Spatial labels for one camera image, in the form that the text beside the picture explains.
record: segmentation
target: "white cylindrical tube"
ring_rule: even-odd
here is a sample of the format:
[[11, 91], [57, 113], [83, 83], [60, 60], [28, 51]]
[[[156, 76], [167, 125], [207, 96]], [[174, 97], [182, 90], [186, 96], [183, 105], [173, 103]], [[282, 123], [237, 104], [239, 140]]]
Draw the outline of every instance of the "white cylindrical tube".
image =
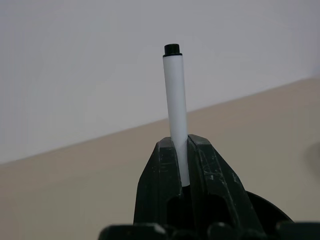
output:
[[182, 187], [190, 185], [187, 155], [187, 108], [185, 94], [184, 61], [178, 44], [164, 47], [163, 69], [170, 135], [173, 141]]

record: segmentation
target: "beige wall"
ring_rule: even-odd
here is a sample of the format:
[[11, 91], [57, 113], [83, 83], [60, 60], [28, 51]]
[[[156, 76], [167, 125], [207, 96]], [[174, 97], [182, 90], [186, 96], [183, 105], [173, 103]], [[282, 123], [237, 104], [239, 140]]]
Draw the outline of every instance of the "beige wall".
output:
[[[188, 115], [248, 191], [297, 221], [320, 220], [320, 81]], [[0, 239], [88, 240], [133, 220], [137, 182], [166, 120], [0, 165]]]

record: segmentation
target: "white wall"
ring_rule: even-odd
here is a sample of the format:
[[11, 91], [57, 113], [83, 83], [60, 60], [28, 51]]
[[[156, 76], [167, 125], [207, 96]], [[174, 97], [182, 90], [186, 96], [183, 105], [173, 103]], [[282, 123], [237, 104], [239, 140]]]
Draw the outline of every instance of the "white wall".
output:
[[318, 0], [0, 1], [0, 162], [167, 117], [179, 43], [188, 110], [320, 69]]

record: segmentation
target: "black marker cap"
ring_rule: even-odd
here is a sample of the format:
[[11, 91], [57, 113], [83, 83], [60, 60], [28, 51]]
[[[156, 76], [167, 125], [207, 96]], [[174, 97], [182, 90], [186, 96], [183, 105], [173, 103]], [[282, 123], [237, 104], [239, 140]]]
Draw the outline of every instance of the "black marker cap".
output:
[[173, 43], [173, 44], [168, 44], [164, 46], [163, 57], [175, 56], [175, 55], [182, 55], [182, 53], [180, 53], [179, 44]]

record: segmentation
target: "black plastic part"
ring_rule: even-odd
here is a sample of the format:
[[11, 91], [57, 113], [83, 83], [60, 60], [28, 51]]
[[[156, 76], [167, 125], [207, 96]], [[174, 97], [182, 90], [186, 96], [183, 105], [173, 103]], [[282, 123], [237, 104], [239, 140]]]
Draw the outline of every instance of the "black plastic part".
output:
[[164, 55], [163, 57], [182, 55], [180, 52], [179, 44], [173, 43], [164, 46]]
[[109, 226], [99, 240], [315, 240], [319, 223], [293, 223], [247, 192], [210, 142], [187, 141], [190, 186], [182, 187], [170, 137], [159, 141], [140, 177], [133, 225]]

